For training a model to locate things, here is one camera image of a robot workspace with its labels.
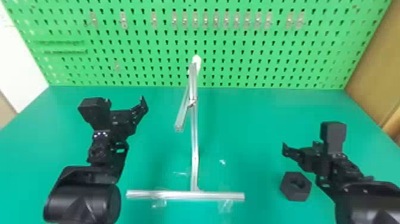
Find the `green table surface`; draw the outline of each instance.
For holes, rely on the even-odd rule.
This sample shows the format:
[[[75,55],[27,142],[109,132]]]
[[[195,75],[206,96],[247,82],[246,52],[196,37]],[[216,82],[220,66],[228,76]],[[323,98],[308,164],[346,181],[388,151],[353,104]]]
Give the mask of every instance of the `green table surface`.
[[[149,112],[128,139],[118,183],[127,189],[188,190],[190,124],[173,125],[183,88],[50,87],[0,131],[2,223],[45,223],[43,205],[64,166],[85,165],[92,128],[77,106],[105,97],[127,109],[144,95]],[[344,152],[365,175],[400,184],[400,150],[343,91],[199,90],[199,187],[243,191],[243,203],[127,200],[117,223],[335,223],[334,203],[315,185],[304,203],[279,191],[286,171],[301,171],[281,155],[319,140],[320,123],[348,125]],[[306,176],[314,181],[313,174]]]

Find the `black hex nut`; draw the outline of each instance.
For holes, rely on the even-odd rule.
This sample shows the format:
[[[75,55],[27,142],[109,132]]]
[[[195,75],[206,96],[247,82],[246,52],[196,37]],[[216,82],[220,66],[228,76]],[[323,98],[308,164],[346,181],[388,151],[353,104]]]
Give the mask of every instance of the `black hex nut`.
[[[311,182],[300,172],[286,172],[279,189],[289,201],[305,201],[311,191]]]

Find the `white wall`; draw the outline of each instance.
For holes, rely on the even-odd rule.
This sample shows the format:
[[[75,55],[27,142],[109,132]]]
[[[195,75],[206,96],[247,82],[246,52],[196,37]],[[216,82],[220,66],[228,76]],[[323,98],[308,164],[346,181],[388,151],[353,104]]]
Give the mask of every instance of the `white wall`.
[[[48,86],[4,6],[0,4],[0,91],[19,113]]]

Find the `wooden panel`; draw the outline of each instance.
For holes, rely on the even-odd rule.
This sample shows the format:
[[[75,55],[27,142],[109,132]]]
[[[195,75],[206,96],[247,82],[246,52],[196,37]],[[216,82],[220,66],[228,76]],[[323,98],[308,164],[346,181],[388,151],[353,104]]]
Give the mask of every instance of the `wooden panel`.
[[[346,86],[347,93],[381,127],[400,99],[399,11],[400,1],[394,0]]]
[[[0,92],[0,129],[2,129],[17,113]]]

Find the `metal bracket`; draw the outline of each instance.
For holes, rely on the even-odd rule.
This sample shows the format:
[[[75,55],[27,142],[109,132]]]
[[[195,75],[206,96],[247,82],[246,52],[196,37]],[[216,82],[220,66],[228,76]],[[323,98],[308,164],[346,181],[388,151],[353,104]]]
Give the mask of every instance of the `metal bracket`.
[[[96,14],[94,12],[90,12],[90,20],[92,21],[93,26],[95,26],[95,28],[98,29],[99,24],[97,22]]]
[[[299,17],[297,18],[296,29],[301,29],[304,23],[305,23],[305,13],[300,12]]]
[[[182,28],[187,29],[188,28],[188,12],[183,11],[182,12]]]
[[[286,28],[290,29],[293,25],[293,16],[294,16],[294,12],[289,12],[289,14],[287,15],[287,19],[286,19]]]
[[[199,27],[199,14],[198,12],[193,12],[192,14],[192,27],[197,29]]]
[[[235,13],[235,16],[233,17],[233,28],[234,29],[240,28],[240,13],[239,12]]]
[[[229,28],[229,12],[227,12],[227,11],[224,13],[223,27],[224,27],[224,29]]]
[[[128,20],[126,19],[126,14],[124,11],[120,12],[120,18],[122,29],[128,29]]]
[[[201,58],[195,55],[187,71],[189,83],[183,94],[182,102],[179,107],[175,121],[175,131],[181,132],[185,123],[186,114],[190,110],[191,141],[192,141],[192,173],[190,177],[190,191],[147,191],[147,190],[128,190],[128,199],[152,198],[152,199],[172,199],[172,200],[235,200],[243,201],[243,192],[212,192],[201,191],[198,188],[199,172],[199,145],[198,145],[198,94],[197,77],[201,68]]]
[[[218,29],[220,26],[220,15],[218,11],[214,12],[214,16],[212,17],[212,28]]]
[[[172,29],[178,29],[178,15],[176,14],[175,11],[172,12],[172,18],[171,18],[171,23],[172,23]]]
[[[203,29],[208,28],[208,12],[203,13]]]
[[[261,12],[258,12],[255,14],[255,21],[254,21],[254,28],[259,29],[261,27],[261,21],[262,21],[263,15]]]
[[[251,19],[251,13],[250,12],[247,12],[246,14],[245,14],[245,23],[243,24],[243,28],[244,29],[248,29],[248,28],[250,28],[250,19]]]
[[[267,12],[267,15],[265,16],[264,28],[269,29],[271,28],[271,25],[272,25],[272,12]]]
[[[153,25],[153,29],[157,29],[157,14],[155,11],[151,12],[151,24]]]

